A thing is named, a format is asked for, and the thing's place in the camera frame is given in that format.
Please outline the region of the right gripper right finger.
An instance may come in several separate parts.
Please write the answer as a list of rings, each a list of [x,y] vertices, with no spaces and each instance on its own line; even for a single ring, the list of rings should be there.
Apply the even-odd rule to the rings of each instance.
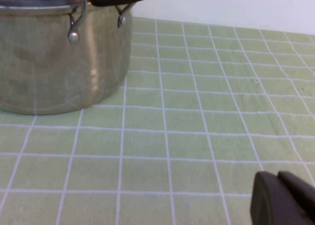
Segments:
[[[315,188],[289,171],[279,171],[278,178],[305,211],[307,217],[315,224]]]

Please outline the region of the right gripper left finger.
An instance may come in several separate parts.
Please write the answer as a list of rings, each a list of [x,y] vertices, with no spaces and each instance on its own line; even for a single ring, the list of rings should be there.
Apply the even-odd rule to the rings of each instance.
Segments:
[[[304,211],[286,186],[266,171],[254,177],[250,215],[253,225],[303,225]]]

